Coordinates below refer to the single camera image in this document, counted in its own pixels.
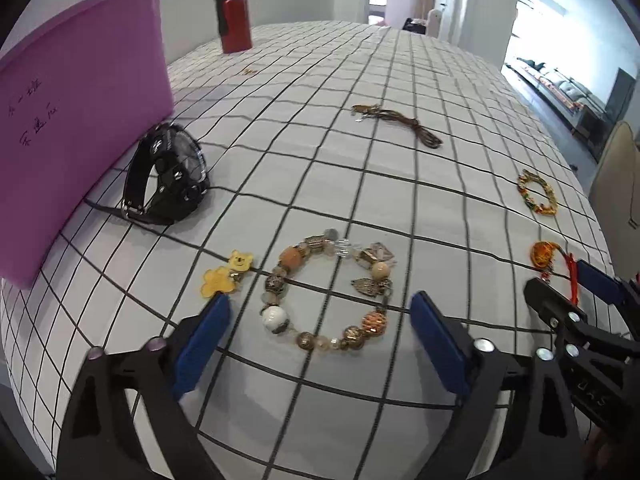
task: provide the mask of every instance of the white grid tablecloth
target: white grid tablecloth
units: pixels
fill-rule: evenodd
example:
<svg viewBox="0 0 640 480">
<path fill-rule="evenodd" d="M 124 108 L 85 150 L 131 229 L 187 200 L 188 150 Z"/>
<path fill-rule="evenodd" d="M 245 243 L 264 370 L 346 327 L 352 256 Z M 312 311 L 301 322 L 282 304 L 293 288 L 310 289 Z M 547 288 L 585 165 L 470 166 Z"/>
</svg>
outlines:
<svg viewBox="0 0 640 480">
<path fill-rule="evenodd" d="M 580 184 L 497 68 L 432 38 L 345 22 L 257 27 L 254 44 L 225 56 L 213 41 L 169 67 L 175 117 L 212 168 L 196 214 L 140 228 L 79 205 L 34 287 L 3 283 L 1 337 L 14 392 L 54 465 L 90 346 L 129 351 L 170 333 L 200 311 L 203 273 L 233 249 L 255 254 L 257 272 L 232 295 L 231 327 L 181 401 L 229 480 L 413 478 L 454 402 L 412 332 L 414 292 L 426 290 L 472 336 L 531 354 L 552 343 L 522 295 L 538 275 L 529 261 L 535 241 L 555 241 L 612 275 Z M 354 104 L 375 103 L 418 118 L 443 145 L 430 150 L 404 126 L 350 114 Z M 120 201 L 133 151 L 90 198 Z M 516 189 L 523 169 L 556 190 L 555 217 L 525 206 Z M 264 330 L 260 294 L 283 248 L 331 227 L 389 247 L 395 291 L 384 336 L 359 352 L 309 354 Z M 556 272 L 566 275 L 562 262 Z M 371 310 L 350 285 L 365 275 L 353 262 L 315 258 L 284 307 L 300 330 L 339 336 Z M 566 278 L 551 283 L 569 295 Z M 591 323 L 625 331 L 615 308 L 583 289 L 580 306 Z M 501 402 L 497 419 L 508 397 Z M 151 446 L 140 407 L 135 420 Z M 147 452 L 165 471 L 158 450 Z"/>
</svg>

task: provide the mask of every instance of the white bead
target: white bead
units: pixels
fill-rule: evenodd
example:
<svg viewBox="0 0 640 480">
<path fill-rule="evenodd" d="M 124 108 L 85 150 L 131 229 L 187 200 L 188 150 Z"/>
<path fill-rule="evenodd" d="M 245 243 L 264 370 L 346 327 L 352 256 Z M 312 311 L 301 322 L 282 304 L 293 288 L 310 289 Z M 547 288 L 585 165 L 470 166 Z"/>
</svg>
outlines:
<svg viewBox="0 0 640 480">
<path fill-rule="evenodd" d="M 277 305 L 271 305 L 262 312 L 262 324 L 267 327 L 270 332 L 279 334 L 286 329 L 289 324 L 289 316 L 284 309 Z"/>
</svg>

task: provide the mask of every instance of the orange bead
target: orange bead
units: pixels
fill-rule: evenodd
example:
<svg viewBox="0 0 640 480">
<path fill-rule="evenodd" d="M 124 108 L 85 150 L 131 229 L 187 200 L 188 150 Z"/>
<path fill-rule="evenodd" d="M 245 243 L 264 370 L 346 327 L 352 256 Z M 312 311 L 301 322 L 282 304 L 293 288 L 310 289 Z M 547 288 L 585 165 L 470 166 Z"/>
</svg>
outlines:
<svg viewBox="0 0 640 480">
<path fill-rule="evenodd" d="M 289 246 L 280 253 L 280 263 L 283 264 L 289 272 L 295 272 L 302 266 L 302 254 L 293 246 Z"/>
</svg>

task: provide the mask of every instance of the floor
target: floor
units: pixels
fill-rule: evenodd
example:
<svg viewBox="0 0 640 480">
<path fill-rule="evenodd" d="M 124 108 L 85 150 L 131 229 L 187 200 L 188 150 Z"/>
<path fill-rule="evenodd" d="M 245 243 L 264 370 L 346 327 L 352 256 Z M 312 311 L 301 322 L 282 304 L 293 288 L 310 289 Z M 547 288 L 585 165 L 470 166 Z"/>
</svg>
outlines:
<svg viewBox="0 0 640 480">
<path fill-rule="evenodd" d="M 588 194 L 598 166 L 589 150 L 572 136 L 566 123 L 558 117 L 552 106 L 529 83 L 506 66 L 502 67 L 502 74 L 514 90 L 529 104 L 529 108 L 538 114 L 566 161 L 578 168 L 575 171 L 575 176 L 584 188 L 585 194 Z"/>
</svg>

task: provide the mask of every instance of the beaded bracelet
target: beaded bracelet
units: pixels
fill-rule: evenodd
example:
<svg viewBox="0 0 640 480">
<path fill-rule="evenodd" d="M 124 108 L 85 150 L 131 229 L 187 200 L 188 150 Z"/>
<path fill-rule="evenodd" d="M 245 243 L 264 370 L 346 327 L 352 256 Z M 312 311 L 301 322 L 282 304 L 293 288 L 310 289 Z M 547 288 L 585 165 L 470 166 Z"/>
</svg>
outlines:
<svg viewBox="0 0 640 480">
<path fill-rule="evenodd" d="M 558 250 L 564 257 L 567 269 L 569 269 L 569 279 L 571 281 L 571 303 L 578 306 L 578 269 L 575 264 L 574 255 L 565 253 L 555 242 L 536 242 L 531 248 L 531 263 L 536 269 L 541 271 L 542 280 L 549 283 L 549 277 L 554 270 L 554 251 Z"/>
<path fill-rule="evenodd" d="M 536 204 L 536 201 L 529 196 L 527 190 L 527 182 L 537 182 L 545 190 L 546 197 L 549 199 L 549 205 Z M 518 177 L 518 191 L 522 195 L 524 202 L 529 209 L 541 215 L 553 216 L 558 212 L 558 200 L 553 188 L 541 176 L 522 170 L 522 174 Z"/>
<path fill-rule="evenodd" d="M 353 280 L 351 284 L 366 296 L 382 296 L 382 304 L 364 316 L 361 326 L 348 326 L 341 337 L 331 340 L 311 332 L 298 332 L 280 306 L 286 293 L 286 277 L 302 267 L 312 254 L 321 253 L 355 259 L 369 270 L 371 278 Z M 389 279 L 392 264 L 393 254 L 383 244 L 375 243 L 370 248 L 363 249 L 345 238 L 338 240 L 338 231 L 335 229 L 327 229 L 321 235 L 309 236 L 298 245 L 284 249 L 278 265 L 265 279 L 262 294 L 264 306 L 260 310 L 262 323 L 274 334 L 291 332 L 295 336 L 296 344 L 303 350 L 359 350 L 367 338 L 382 335 L 386 329 L 386 307 L 393 292 L 393 283 Z"/>
</svg>

